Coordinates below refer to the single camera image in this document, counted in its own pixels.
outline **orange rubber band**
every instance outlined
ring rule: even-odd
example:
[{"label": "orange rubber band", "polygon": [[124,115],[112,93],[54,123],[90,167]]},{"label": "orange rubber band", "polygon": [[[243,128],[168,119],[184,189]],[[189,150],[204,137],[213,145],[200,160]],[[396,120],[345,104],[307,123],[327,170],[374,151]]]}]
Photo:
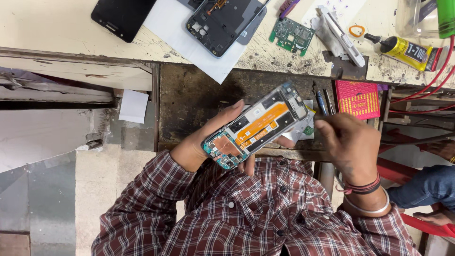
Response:
[{"label": "orange rubber band", "polygon": [[[354,34],[354,32],[352,32],[352,28],[353,28],[353,27],[358,27],[358,28],[361,28],[361,29],[362,29],[362,32],[360,33],[360,35]],[[349,33],[351,33],[352,36],[361,37],[361,36],[365,33],[365,28],[362,27],[362,26],[359,26],[359,25],[354,25],[354,26],[352,26],[352,27],[349,28]]]}]

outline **fingernail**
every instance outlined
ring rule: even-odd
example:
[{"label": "fingernail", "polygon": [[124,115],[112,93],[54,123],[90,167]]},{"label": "fingernail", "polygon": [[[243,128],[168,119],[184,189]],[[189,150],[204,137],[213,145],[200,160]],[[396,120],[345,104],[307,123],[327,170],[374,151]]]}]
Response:
[{"label": "fingernail", "polygon": [[316,120],[314,121],[314,127],[317,129],[322,129],[324,128],[324,122],[322,120]]},{"label": "fingernail", "polygon": [[238,108],[238,107],[242,104],[242,102],[243,102],[243,99],[237,101],[237,103],[234,104],[232,107],[233,107],[233,108]]}]

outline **tube cap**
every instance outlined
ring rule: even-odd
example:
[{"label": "tube cap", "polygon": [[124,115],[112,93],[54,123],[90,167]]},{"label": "tube cap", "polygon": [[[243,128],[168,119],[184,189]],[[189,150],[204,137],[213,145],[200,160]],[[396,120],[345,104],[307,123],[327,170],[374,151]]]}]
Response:
[{"label": "tube cap", "polygon": [[381,41],[381,37],[380,36],[374,36],[374,35],[368,34],[368,33],[366,33],[364,35],[364,38],[366,38],[368,40],[371,40],[374,44],[377,44],[377,43],[379,43],[379,41]]}]

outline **maroon checkered shirt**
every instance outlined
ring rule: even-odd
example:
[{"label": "maroon checkered shirt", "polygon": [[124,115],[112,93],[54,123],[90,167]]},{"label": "maroon checkered shirt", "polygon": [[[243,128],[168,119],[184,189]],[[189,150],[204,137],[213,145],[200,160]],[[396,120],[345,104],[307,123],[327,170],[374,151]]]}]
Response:
[{"label": "maroon checkered shirt", "polygon": [[333,212],[310,162],[256,158],[254,169],[189,173],[158,153],[101,216],[92,254],[278,256],[285,246],[291,256],[419,255],[395,205],[352,219]]}]

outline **black phone screen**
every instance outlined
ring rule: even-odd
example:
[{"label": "black phone screen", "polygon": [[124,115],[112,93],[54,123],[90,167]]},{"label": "black phone screen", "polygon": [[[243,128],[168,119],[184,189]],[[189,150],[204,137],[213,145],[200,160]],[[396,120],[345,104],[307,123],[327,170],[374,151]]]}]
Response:
[{"label": "black phone screen", "polygon": [[91,18],[131,43],[156,0],[99,0]]}]

